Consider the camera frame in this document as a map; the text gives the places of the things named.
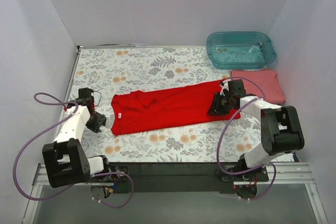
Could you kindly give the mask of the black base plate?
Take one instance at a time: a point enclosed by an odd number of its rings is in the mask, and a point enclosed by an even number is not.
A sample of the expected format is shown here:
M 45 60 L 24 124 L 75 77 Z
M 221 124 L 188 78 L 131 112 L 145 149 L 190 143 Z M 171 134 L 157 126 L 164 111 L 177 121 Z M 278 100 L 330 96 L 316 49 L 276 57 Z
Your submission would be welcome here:
M 110 163 L 112 172 L 121 170 L 134 183 L 135 193 L 162 192 L 219 192 L 233 194 L 234 182 L 247 184 L 269 181 L 266 169 L 245 175 L 232 176 L 222 173 L 217 163 Z

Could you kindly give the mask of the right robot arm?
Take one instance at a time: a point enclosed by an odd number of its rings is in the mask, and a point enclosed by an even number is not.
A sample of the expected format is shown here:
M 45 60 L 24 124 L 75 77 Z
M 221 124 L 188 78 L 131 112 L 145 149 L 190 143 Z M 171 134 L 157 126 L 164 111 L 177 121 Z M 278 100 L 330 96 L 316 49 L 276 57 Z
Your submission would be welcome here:
M 221 90 L 214 94 L 209 115 L 227 115 L 234 109 L 229 118 L 232 121 L 239 113 L 247 113 L 259 121 L 261 139 L 256 147 L 241 156 L 233 168 L 226 170 L 219 164 L 222 174 L 248 181 L 273 159 L 303 149 L 304 136 L 294 106 L 272 104 L 265 96 L 248 94 L 242 79 L 228 78 L 219 85 Z

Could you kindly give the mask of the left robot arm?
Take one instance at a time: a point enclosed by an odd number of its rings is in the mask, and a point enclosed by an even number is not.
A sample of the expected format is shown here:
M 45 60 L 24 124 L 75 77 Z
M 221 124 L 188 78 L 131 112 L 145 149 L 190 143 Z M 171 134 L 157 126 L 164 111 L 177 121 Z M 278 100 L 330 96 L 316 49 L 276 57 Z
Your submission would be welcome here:
M 43 146 L 47 176 L 53 188 L 84 183 L 93 175 L 100 182 L 111 178 L 108 159 L 104 155 L 88 158 L 81 145 L 84 129 L 100 133 L 107 121 L 105 115 L 96 111 L 93 94 L 89 88 L 78 90 L 78 97 L 74 100 L 78 108 L 67 105 L 71 118 L 63 124 L 53 142 Z

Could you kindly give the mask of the folded pink t shirt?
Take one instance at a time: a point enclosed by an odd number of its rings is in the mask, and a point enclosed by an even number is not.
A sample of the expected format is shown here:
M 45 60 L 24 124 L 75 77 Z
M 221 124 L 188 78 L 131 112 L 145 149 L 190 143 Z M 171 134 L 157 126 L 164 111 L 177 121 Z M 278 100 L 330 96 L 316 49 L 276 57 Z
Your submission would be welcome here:
M 286 99 L 280 87 L 276 70 L 232 70 L 231 77 L 235 79 L 239 79 L 240 77 L 247 78 L 257 84 L 265 93 L 266 101 L 269 103 L 285 103 Z M 243 83 L 246 93 L 263 97 L 263 93 L 253 83 L 245 79 L 243 79 Z

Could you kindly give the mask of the teal plastic bin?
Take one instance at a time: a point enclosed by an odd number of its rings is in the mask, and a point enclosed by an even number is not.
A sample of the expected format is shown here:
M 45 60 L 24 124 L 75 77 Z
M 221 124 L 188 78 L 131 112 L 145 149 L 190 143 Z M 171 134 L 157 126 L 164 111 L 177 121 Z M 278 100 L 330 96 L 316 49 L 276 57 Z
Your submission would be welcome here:
M 212 33 L 206 41 L 206 52 L 220 70 L 262 69 L 276 59 L 270 38 L 257 31 Z

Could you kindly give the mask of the floral tablecloth mat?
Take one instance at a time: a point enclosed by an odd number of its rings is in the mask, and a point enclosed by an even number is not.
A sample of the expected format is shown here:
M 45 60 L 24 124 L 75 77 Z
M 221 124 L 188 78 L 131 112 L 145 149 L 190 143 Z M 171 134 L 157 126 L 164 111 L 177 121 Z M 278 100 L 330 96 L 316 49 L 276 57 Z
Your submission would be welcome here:
M 115 136 L 112 97 L 214 81 L 230 75 L 213 67 L 204 47 L 83 49 L 70 79 L 69 99 L 80 88 L 95 91 L 97 111 L 107 117 L 100 133 L 85 130 L 88 157 L 112 162 L 235 162 L 260 143 L 260 124 L 244 113 L 231 123 L 217 121 Z

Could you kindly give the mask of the red t shirt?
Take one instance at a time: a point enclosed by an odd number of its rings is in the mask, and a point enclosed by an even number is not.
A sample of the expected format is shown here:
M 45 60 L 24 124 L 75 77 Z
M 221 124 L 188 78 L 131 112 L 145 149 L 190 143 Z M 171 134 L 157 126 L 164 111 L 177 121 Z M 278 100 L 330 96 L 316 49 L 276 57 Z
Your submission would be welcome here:
M 219 81 L 215 80 L 165 90 L 116 94 L 111 101 L 115 115 L 111 131 L 117 136 L 229 120 L 235 109 L 225 115 L 208 114 L 214 95 L 220 90 Z

